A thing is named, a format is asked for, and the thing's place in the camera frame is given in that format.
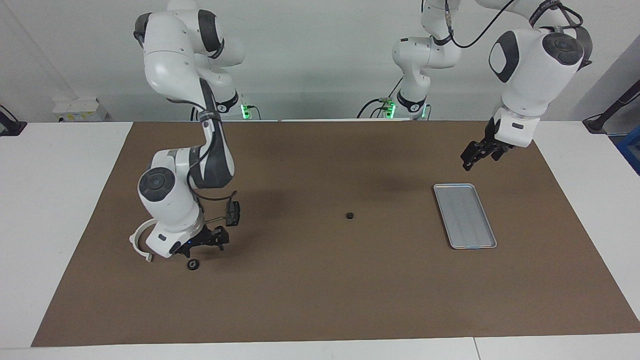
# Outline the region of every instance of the white wall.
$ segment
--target white wall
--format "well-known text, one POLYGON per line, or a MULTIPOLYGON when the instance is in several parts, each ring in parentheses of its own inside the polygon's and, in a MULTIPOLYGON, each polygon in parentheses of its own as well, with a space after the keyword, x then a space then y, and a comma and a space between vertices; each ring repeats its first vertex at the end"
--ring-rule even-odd
MULTIPOLYGON (((162 0, 0 0, 81 97, 98 97, 114 120, 186 119, 187 106, 166 102, 147 85, 141 50, 132 37, 137 16, 164 9, 162 0)), ((391 59, 401 37, 426 36, 420 1, 201 0, 247 48, 231 68, 240 91, 266 118, 353 117, 373 97, 387 95, 401 72, 391 59)), ((569 118, 573 107, 640 35, 637 0, 565 4, 583 14, 594 40, 594 64, 580 71, 550 107, 548 117, 569 118)), ((473 1, 456 18, 460 42, 472 40, 495 15, 473 1)), ((432 71, 434 119, 487 119, 502 84, 488 67, 489 50, 507 29, 526 27, 507 13, 455 69, 432 71)), ((60 96, 29 51, 0 24, 0 101, 28 121, 51 120, 60 96)))

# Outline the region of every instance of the black cable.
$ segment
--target black cable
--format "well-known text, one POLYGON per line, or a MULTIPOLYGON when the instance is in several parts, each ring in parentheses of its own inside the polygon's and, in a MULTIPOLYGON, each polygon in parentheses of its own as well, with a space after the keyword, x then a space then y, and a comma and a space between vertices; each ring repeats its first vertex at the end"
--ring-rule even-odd
POLYGON ((256 105, 249 105, 246 107, 247 109, 256 109, 258 110, 258 119, 262 120, 262 115, 260 114, 260 109, 256 105))
MULTIPOLYGON (((491 26, 493 25, 493 23, 498 20, 498 18, 500 17, 500 15, 502 15, 502 13, 504 13, 507 8, 509 7, 509 5, 513 4, 516 0, 510 0, 506 5, 504 5, 502 7, 502 9, 500 9, 500 11, 498 12, 498 14, 493 18, 493 20, 491 20, 491 22, 489 23, 489 25, 486 26, 486 28, 484 28, 484 30, 480 33, 480 35, 478 35, 478 37, 471 42, 469 45, 460 45, 458 44, 458 42, 456 41, 456 39, 453 37, 453 27, 449 27, 449 36, 451 36, 451 41, 453 41, 454 44, 456 44, 457 47, 459 47, 460 49, 467 49, 469 47, 472 47, 473 45, 476 44, 476 42, 478 42, 478 40, 480 40, 484 34, 486 34, 486 32, 491 28, 491 26)), ((449 12, 449 0, 445 0, 444 1, 444 6, 445 6, 445 12, 449 12)))
POLYGON ((360 118, 360 116, 362 115, 362 113, 364 112, 364 110, 365 110, 366 108, 368 108, 368 107, 369 107, 369 105, 373 104, 373 103, 374 103, 374 102, 376 102, 376 101, 380 101, 380 100, 379 100, 379 99, 373 99, 373 100, 371 100, 371 101, 367 102, 364 106, 362 106, 362 109, 360 109, 360 112, 358 113, 358 116, 356 117, 356 119, 359 119, 359 118, 360 118))
POLYGON ((391 97, 394 94, 394 92, 396 92, 396 89, 398 88, 398 86, 402 82, 402 79, 404 79, 404 75, 400 77, 400 80, 398 80, 397 84, 394 86, 394 89, 391 90, 391 92, 389 93, 389 96, 387 96, 387 97, 391 97))
POLYGON ((222 221, 222 220, 226 220, 227 217, 217 217, 217 218, 210 218, 208 220, 204 220, 204 224, 211 224, 212 222, 217 222, 217 221, 222 221))
POLYGON ((18 118, 17 118, 17 117, 15 117, 15 115, 14 115, 12 112, 10 112, 10 111, 9 111, 9 109, 7 109, 7 108, 5 108, 5 107, 4 107, 4 105, 0 105, 0 108, 4 109, 4 110, 9 114, 9 115, 11 115, 11 117, 12 117, 16 122, 20 122, 20 121, 18 120, 18 118))
POLYGON ((382 111, 382 110, 384 110, 384 109, 385 109, 385 107, 384 107, 384 106, 380 106, 379 108, 374 109, 374 110, 371 112, 371 115, 369 115, 369 118, 370 118, 370 119, 373 119, 373 113, 374 113, 374 112, 376 112, 376 111, 378 111, 378 110, 382 111))
POLYGON ((584 19, 582 18, 582 16, 580 16, 579 13, 577 13, 575 10, 568 8, 567 6, 563 5, 563 4, 559 4, 558 8, 560 8, 560 10, 565 10, 569 13, 572 13, 575 17, 578 18, 578 23, 573 23, 573 20, 571 20, 571 18, 569 18, 569 16, 566 16, 566 14, 564 15, 564 17, 566 17, 566 20, 569 22, 569 26, 563 26, 563 29, 575 29, 575 28, 579 28, 584 24, 584 19))
POLYGON ((209 147, 207 148, 207 150, 204 152, 204 154, 202 154, 202 156, 198 159, 198 161, 194 162, 193 164, 191 164, 189 166, 189 170, 187 170, 187 186, 189 187, 189 191, 195 195, 196 197, 198 197, 199 199, 202 200, 208 200, 208 201, 223 201, 223 200, 230 200, 232 199, 234 196, 236 196, 237 191, 233 191, 231 193, 231 195, 226 196, 226 197, 206 197, 204 195, 200 195, 199 193, 197 193, 193 187, 191 186, 191 169, 193 169, 194 167, 196 167, 196 165, 200 164, 200 162, 202 162, 202 160, 204 160, 207 155, 209 155, 209 153, 211 152, 211 149, 213 149, 213 144, 214 144, 214 140, 211 140, 211 144, 209 144, 209 147))
POLYGON ((429 106, 429 113, 427 114, 427 121, 429 121, 429 118, 431 117, 431 104, 427 104, 425 106, 429 106))

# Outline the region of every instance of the cable connector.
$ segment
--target cable connector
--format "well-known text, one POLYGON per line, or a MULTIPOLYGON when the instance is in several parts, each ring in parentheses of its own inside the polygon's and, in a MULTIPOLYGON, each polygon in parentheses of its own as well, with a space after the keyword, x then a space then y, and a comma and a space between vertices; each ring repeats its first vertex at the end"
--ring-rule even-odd
POLYGON ((382 110, 385 111, 385 117, 387 119, 392 119, 394 118, 395 114, 396 114, 396 104, 394 103, 394 100, 392 97, 381 97, 380 98, 380 102, 383 103, 382 106, 380 106, 382 108, 382 110))
POLYGON ((444 3, 444 19, 447 22, 447 29, 449 29, 449 33, 453 32, 453 20, 451 19, 451 10, 449 9, 449 2, 445 1, 444 3))
POLYGON ((250 120, 251 119, 251 110, 249 110, 250 107, 248 105, 241 104, 240 108, 242 109, 242 118, 245 120, 250 120))

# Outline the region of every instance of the white table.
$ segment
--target white table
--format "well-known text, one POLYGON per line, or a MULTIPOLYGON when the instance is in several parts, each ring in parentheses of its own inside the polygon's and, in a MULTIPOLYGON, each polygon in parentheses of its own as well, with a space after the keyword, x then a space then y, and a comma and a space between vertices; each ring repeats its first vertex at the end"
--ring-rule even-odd
MULTIPOLYGON (((0 138, 0 360, 640 359, 640 334, 28 348, 130 128, 30 124, 0 138)), ((640 177, 579 122, 543 122, 536 143, 640 316, 640 177)))

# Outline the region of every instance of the black washer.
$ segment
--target black washer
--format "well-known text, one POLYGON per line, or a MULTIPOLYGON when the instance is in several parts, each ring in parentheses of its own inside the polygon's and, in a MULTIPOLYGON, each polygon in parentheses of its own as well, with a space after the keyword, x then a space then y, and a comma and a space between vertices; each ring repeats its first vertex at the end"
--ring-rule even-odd
POLYGON ((189 261, 187 261, 187 269, 193 271, 193 270, 198 270, 198 268, 200 267, 200 261, 197 259, 190 259, 189 261))

